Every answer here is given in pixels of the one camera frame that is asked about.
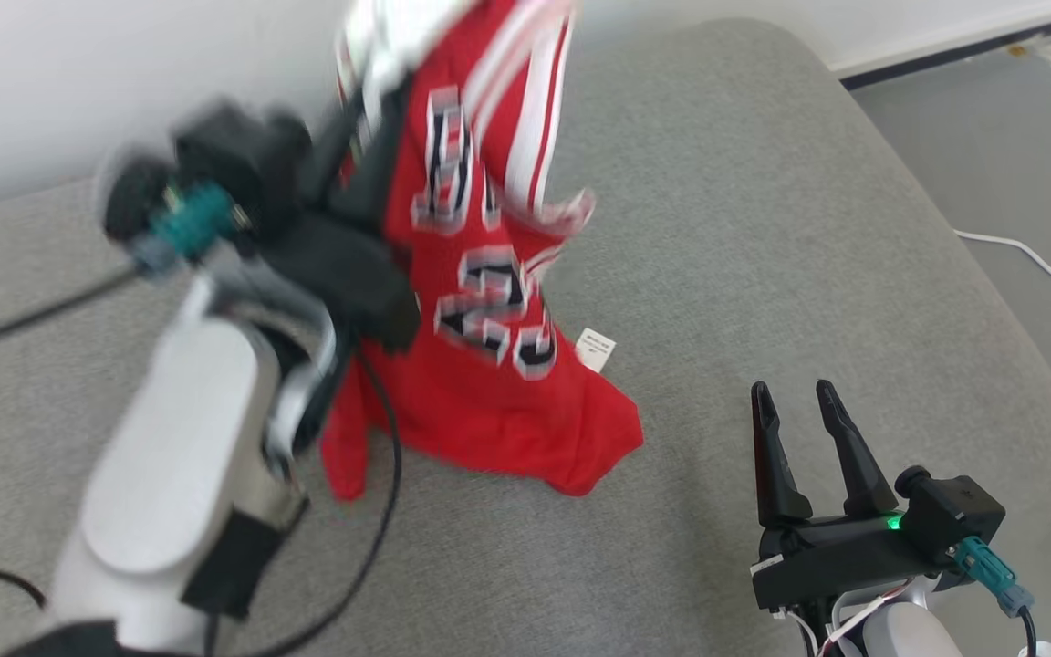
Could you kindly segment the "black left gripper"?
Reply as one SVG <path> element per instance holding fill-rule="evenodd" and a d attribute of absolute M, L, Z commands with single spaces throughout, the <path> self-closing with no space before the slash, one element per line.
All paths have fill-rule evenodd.
<path fill-rule="evenodd" d="M 303 211 L 329 211 L 343 190 L 348 224 L 328 215 L 300 215 L 260 245 L 260 258 L 281 278 L 389 352 L 411 348 L 420 331 L 420 302 L 383 240 L 358 229 L 383 228 L 409 103 L 410 80 L 405 78 L 382 97 L 374 115 L 368 116 L 362 105 L 342 105 L 332 112 L 303 161 Z M 350 153 L 353 172 L 343 187 L 343 163 Z"/>

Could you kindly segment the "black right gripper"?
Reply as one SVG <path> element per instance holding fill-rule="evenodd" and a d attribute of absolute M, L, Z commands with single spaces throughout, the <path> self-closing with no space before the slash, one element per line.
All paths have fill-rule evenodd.
<path fill-rule="evenodd" d="M 762 527 L 762 560 L 753 575 L 756 607 L 825 603 L 843 593 L 952 569 L 947 550 L 959 542 L 959 520 L 940 513 L 884 516 L 900 504 L 833 382 L 817 379 L 815 392 L 841 467 L 844 515 L 875 518 L 813 518 L 780 440 L 770 388 L 754 383 L 756 516 Z"/>

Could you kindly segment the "red basketball jersey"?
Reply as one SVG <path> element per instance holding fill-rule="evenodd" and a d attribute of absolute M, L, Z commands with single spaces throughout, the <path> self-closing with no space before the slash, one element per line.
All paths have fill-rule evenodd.
<path fill-rule="evenodd" d="M 577 0 L 353 0 L 338 34 L 342 100 L 364 99 L 354 180 L 380 99 L 411 82 L 380 237 L 420 300 L 404 353 L 363 342 L 321 446 L 341 500 L 366 490 L 368 436 L 479 473 L 588 495 L 643 442 L 635 403 L 581 361 L 543 295 L 595 212 L 547 203 Z"/>

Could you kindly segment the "grey fabric sofa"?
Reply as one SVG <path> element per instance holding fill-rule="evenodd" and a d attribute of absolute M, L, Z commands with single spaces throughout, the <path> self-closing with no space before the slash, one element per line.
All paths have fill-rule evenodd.
<path fill-rule="evenodd" d="M 467 473 L 405 446 L 377 564 L 303 657 L 775 657 L 754 601 L 750 386 L 783 416 L 797 485 L 842 511 L 815 381 L 831 379 L 892 479 L 971 475 L 1013 564 L 1051 529 L 1051 370 L 974 256 L 841 83 L 794 35 L 725 18 L 571 53 L 555 196 L 598 208 L 547 275 L 564 332 L 618 342 L 604 373 L 645 445 L 591 495 Z M 92 182 L 0 203 L 0 317 L 120 262 Z M 0 345 L 0 568 L 40 579 L 183 283 L 140 286 Z M 236 632 L 243 654 L 346 589 L 390 483 L 313 500 Z"/>

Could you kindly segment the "white wall baseboard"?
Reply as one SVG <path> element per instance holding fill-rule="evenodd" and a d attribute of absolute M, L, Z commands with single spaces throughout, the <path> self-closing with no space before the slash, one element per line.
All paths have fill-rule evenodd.
<path fill-rule="evenodd" d="M 863 0 L 823 62 L 852 88 L 1051 32 L 1051 0 Z"/>

